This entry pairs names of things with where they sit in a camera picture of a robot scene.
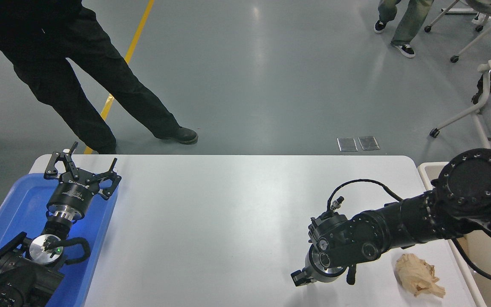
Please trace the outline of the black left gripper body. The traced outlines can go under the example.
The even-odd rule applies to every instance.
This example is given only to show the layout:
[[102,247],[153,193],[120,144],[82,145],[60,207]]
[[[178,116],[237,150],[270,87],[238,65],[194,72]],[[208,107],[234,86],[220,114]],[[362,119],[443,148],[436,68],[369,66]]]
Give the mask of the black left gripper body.
[[95,181],[95,174],[90,172],[80,172],[74,176],[70,172],[60,174],[47,174],[48,180],[58,179],[52,196],[47,202],[47,210],[55,213],[65,206],[72,208],[76,214],[86,214],[94,195],[99,191],[100,181]]

